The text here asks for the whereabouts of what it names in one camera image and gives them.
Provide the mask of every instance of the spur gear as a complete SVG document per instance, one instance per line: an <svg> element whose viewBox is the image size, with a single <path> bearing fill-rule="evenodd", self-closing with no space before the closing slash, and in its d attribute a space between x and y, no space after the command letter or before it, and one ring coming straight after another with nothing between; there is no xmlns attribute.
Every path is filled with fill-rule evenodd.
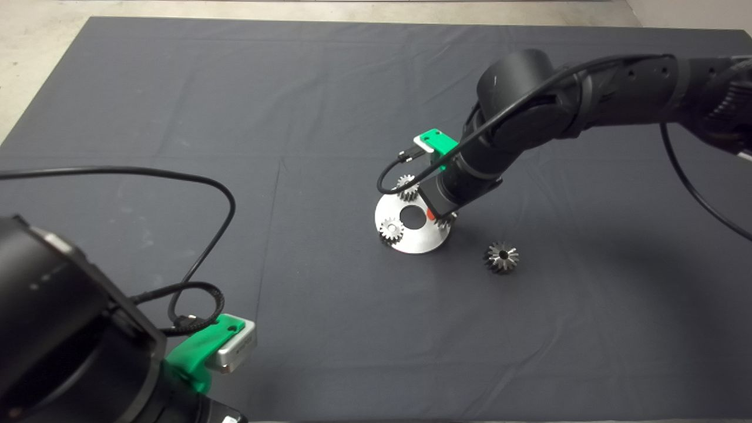
<svg viewBox="0 0 752 423"><path fill-rule="evenodd" d="M378 226L378 233L381 240L387 244L394 244L402 239L405 233L405 225L399 219L386 219Z"/></svg>
<svg viewBox="0 0 752 423"><path fill-rule="evenodd" d="M442 219L436 219L433 223L438 226L439 229L447 229L451 227L454 221L457 219L457 213L452 212L447 217Z"/></svg>
<svg viewBox="0 0 752 423"><path fill-rule="evenodd" d="M508 247L504 243L494 242L484 255L486 266L494 273L507 273L517 267L520 262L520 253L514 247Z"/></svg>
<svg viewBox="0 0 752 423"><path fill-rule="evenodd" d="M397 179L397 188L407 184L413 179L415 179L413 175L400 176L399 179ZM397 195L400 199L402 199L402 201L413 201L415 197L418 196L418 184L409 187L407 190L404 190L401 193L397 193Z"/></svg>

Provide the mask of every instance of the gear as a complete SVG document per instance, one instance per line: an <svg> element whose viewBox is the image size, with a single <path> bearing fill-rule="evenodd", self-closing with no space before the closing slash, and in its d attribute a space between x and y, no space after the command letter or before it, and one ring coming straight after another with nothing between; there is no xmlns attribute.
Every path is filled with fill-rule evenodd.
<svg viewBox="0 0 752 423"><path fill-rule="evenodd" d="M397 179L397 188L404 186L413 179L415 179L413 175L400 176L399 179ZM397 195L402 199L402 201L414 200L415 197L418 196L418 184L415 184L412 187L409 187L407 190L397 193Z"/></svg>
<svg viewBox="0 0 752 423"><path fill-rule="evenodd" d="M517 267L517 263L520 262L520 253L514 247L494 242L488 247L484 259L486 260L486 266L492 272L507 273Z"/></svg>
<svg viewBox="0 0 752 423"><path fill-rule="evenodd" d="M439 229L447 229L451 227L454 221L457 219L457 213L452 211L448 216L442 219L436 219L433 223L438 226Z"/></svg>
<svg viewBox="0 0 752 423"><path fill-rule="evenodd" d="M405 233L405 225L399 219L386 219L378 227L381 240L387 244L394 244L402 239Z"/></svg>

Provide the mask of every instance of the green gripper mount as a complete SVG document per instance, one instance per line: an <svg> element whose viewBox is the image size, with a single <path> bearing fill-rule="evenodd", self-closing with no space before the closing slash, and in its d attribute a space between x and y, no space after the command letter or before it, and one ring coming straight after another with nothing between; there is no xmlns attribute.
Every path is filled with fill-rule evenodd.
<svg viewBox="0 0 752 423"><path fill-rule="evenodd" d="M176 346L166 360L196 392L206 394L211 388L211 374L204 362L244 327L241 319L219 315L217 323L191 335Z"/></svg>
<svg viewBox="0 0 752 423"><path fill-rule="evenodd" d="M413 138L413 142L424 149L426 153L431 154L431 163L434 163L446 153L449 153L449 151L452 148L455 148L458 144L458 142L454 141L452 137L436 128L429 129ZM444 170L446 169L446 166L441 166L440 169Z"/></svg>

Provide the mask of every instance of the concrete floor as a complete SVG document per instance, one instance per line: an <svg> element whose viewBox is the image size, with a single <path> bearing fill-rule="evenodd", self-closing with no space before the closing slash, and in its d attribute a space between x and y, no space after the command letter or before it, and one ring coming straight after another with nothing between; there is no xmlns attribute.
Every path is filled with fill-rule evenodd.
<svg viewBox="0 0 752 423"><path fill-rule="evenodd" d="M198 2L0 0L0 143L91 16L743 28L750 0Z"/></svg>

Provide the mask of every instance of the dark gray cloth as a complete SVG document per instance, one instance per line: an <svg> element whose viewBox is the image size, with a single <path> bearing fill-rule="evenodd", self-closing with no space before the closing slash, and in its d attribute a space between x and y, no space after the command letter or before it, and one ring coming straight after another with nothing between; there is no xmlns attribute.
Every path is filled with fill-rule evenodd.
<svg viewBox="0 0 752 423"><path fill-rule="evenodd" d="M379 171L428 128L459 138L482 71L528 47L555 65L752 53L731 31L92 18L0 165L229 185L238 216L196 279L257 320L252 359L213 390L251 418L752 417L752 245L694 203L654 126L524 154L439 251L379 243ZM698 188L752 228L752 166L672 132ZM128 294L179 280L225 210L139 177L0 185L2 214L74 240ZM481 262L497 239L521 251L511 275Z"/></svg>

